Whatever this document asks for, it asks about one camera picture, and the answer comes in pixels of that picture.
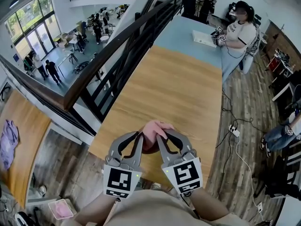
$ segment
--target dark jeans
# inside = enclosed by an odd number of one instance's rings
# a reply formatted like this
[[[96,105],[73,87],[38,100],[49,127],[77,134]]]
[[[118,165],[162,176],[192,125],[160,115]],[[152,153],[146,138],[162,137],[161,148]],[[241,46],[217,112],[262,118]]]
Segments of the dark jeans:
[[[61,82],[60,77],[58,76],[57,71],[53,71],[52,73],[50,73],[50,75],[51,75],[52,79],[53,79],[56,83],[57,83],[57,80],[59,80],[59,81]]]
[[[276,126],[264,135],[263,138],[267,141],[268,149],[271,152],[281,150],[282,148],[288,146],[296,138],[295,134],[290,136],[283,132],[284,126],[289,124],[289,120],[286,119],[286,121],[283,122],[283,124]]]
[[[103,23],[104,23],[104,26],[108,25],[108,20],[105,17],[103,18]]]
[[[96,33],[95,36],[96,36],[96,42],[99,43],[100,42],[100,38],[102,36],[101,33]]]
[[[44,66],[41,66],[38,68],[39,73],[42,75],[43,79],[48,77],[48,75],[46,74],[46,71],[44,69]]]
[[[207,24],[210,8],[211,8],[211,1],[205,0],[199,12],[199,21],[201,23]]]

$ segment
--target power strip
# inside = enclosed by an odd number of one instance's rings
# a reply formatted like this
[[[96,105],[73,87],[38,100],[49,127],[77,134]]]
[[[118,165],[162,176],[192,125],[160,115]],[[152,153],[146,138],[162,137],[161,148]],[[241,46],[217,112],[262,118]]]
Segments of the power strip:
[[[228,130],[236,137],[239,137],[240,132],[234,126],[229,125]]]

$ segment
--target backpack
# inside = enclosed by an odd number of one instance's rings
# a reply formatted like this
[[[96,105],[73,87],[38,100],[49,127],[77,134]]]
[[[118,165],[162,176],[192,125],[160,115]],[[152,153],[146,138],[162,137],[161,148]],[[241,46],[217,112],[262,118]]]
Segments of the backpack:
[[[210,12],[213,14],[217,0],[211,0]]]

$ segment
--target wooden panel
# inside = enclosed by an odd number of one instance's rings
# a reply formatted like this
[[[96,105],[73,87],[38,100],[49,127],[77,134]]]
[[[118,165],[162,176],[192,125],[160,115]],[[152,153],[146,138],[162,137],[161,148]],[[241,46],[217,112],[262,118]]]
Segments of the wooden panel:
[[[188,136],[202,161],[204,186],[217,140],[222,72],[190,56],[153,46],[104,120],[89,152],[104,159],[117,137],[158,119]],[[160,152],[143,154],[143,178],[169,185]]]
[[[0,116],[0,130],[3,129],[5,120],[12,120],[18,127],[20,142],[15,148],[11,167],[8,171],[1,168],[1,175],[12,195],[24,208],[34,160],[50,119],[14,90]]]

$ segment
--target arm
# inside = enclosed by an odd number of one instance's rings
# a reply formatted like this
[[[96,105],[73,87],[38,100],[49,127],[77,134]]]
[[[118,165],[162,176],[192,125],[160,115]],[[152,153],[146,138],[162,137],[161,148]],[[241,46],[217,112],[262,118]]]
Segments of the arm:
[[[220,219],[230,213],[219,200],[207,193],[202,187],[192,192],[190,200],[199,216],[208,221]]]
[[[115,200],[115,197],[101,193],[76,215],[74,221],[82,226],[85,226],[89,222],[103,225],[111,212]]]
[[[295,119],[292,121],[292,123],[290,124],[290,128],[293,128],[294,126],[296,126],[296,124],[301,120],[301,113],[299,113]]]

